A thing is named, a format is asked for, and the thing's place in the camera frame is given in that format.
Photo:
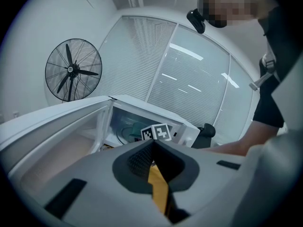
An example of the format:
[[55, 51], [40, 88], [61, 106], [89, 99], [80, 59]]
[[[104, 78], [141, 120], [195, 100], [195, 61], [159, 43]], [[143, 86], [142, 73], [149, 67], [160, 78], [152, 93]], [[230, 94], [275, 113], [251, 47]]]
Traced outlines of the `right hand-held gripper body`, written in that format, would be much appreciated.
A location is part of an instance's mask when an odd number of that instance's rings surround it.
[[154, 124], [141, 129], [142, 140], [172, 140], [168, 125], [166, 123]]

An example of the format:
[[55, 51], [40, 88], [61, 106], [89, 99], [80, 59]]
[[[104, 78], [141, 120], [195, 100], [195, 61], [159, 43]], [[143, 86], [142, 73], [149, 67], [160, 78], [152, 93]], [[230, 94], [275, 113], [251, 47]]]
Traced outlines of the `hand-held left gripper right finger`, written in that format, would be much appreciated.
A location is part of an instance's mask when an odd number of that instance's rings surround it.
[[243, 157], [155, 140], [152, 158], [166, 185], [155, 190], [164, 195], [166, 222], [152, 227], [236, 227], [242, 193], [232, 189], [232, 182]]

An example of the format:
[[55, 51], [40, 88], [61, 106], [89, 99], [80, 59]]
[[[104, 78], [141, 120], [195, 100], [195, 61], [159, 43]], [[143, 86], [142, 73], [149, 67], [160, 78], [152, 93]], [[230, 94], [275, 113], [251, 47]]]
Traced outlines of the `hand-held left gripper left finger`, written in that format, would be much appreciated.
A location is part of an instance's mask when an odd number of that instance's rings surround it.
[[153, 200], [148, 175], [152, 140], [87, 155], [31, 193], [23, 175], [10, 180], [46, 227], [170, 227]]

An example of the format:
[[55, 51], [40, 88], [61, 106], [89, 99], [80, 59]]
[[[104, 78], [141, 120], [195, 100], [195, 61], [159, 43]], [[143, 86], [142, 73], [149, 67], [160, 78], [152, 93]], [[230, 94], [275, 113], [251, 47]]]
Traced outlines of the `white microwave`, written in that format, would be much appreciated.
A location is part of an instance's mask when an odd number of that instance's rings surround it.
[[128, 95], [97, 96], [50, 106], [0, 125], [0, 166], [7, 176], [23, 175], [57, 143], [77, 133], [93, 144], [119, 147], [116, 130], [135, 122], [166, 123], [173, 142], [191, 147], [199, 129], [176, 113]]

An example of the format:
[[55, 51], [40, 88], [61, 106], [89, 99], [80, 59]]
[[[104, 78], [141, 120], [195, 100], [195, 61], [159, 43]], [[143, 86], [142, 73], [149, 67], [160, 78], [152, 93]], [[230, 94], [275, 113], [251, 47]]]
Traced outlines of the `person's right forearm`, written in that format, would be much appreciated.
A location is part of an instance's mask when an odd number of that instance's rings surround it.
[[263, 145], [272, 137], [275, 137], [280, 128], [261, 122], [253, 121], [244, 136], [235, 142], [220, 145], [218, 147], [204, 148], [205, 151], [246, 156], [249, 149], [256, 145]]

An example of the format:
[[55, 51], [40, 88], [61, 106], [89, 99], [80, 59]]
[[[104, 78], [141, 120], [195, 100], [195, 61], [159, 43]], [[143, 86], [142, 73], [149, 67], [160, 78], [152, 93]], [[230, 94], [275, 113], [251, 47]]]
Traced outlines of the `black standing fan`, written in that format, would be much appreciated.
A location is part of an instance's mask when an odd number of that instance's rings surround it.
[[60, 43], [45, 66], [46, 85], [63, 102], [88, 97], [97, 88], [101, 76], [102, 60], [97, 48], [80, 38]]

